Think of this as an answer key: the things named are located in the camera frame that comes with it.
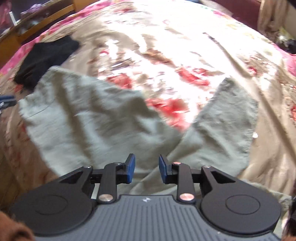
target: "metal screw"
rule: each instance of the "metal screw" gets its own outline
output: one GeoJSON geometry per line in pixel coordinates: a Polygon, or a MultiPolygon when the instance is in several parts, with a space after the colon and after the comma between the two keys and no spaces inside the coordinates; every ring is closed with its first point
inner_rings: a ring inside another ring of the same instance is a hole
{"type": "Polygon", "coordinates": [[[194,195],[191,193],[182,193],[180,195],[180,199],[183,201],[192,201],[194,199],[194,195]]]}
{"type": "Polygon", "coordinates": [[[99,200],[102,202],[109,202],[113,200],[113,196],[111,194],[102,194],[99,196],[99,200]]]}

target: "gray ribbed plate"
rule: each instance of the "gray ribbed plate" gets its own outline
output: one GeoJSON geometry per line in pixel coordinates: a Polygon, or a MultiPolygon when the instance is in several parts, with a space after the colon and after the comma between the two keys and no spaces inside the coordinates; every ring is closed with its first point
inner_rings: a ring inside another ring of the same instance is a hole
{"type": "Polygon", "coordinates": [[[99,205],[89,220],[57,237],[37,241],[278,241],[272,233],[240,238],[209,226],[192,205],[172,196],[121,196],[114,204],[99,205]]]}

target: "blue object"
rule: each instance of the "blue object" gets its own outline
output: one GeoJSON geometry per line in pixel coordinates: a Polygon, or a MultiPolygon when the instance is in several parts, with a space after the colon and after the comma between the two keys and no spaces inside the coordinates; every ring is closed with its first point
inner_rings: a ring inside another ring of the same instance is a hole
{"type": "Polygon", "coordinates": [[[14,99],[15,97],[13,95],[0,95],[0,102],[2,100],[8,100],[8,99],[14,99]]]}
{"type": "Polygon", "coordinates": [[[136,166],[136,156],[134,154],[130,154],[128,159],[126,160],[127,164],[127,176],[128,176],[128,183],[131,183],[133,180],[133,173],[135,171],[136,166]]]}
{"type": "Polygon", "coordinates": [[[163,183],[166,183],[167,165],[166,165],[162,155],[160,155],[159,158],[158,158],[158,166],[159,166],[161,179],[163,180],[163,183]]]}

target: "black circular base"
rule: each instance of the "black circular base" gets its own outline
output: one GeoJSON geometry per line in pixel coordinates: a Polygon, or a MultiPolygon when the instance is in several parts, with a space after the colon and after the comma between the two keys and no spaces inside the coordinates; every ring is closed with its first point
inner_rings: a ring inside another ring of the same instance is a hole
{"type": "Polygon", "coordinates": [[[92,203],[74,185],[55,183],[22,195],[10,211],[35,235],[51,236],[83,223],[91,214],[92,203]]]}
{"type": "Polygon", "coordinates": [[[205,218],[233,234],[253,235],[271,231],[281,214],[275,198],[248,184],[222,184],[201,202],[205,218]]]}

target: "brown fabric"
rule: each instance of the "brown fabric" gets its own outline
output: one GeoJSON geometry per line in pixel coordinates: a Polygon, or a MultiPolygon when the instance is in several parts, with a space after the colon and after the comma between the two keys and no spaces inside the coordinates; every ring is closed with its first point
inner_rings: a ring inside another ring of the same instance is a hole
{"type": "Polygon", "coordinates": [[[34,241],[33,232],[23,223],[0,212],[0,241],[34,241]]]}
{"type": "Polygon", "coordinates": [[[282,241],[296,241],[296,237],[294,236],[286,236],[282,238],[282,241]]]}
{"type": "Polygon", "coordinates": [[[258,31],[275,41],[287,14],[287,0],[262,0],[258,18],[258,31]]]}

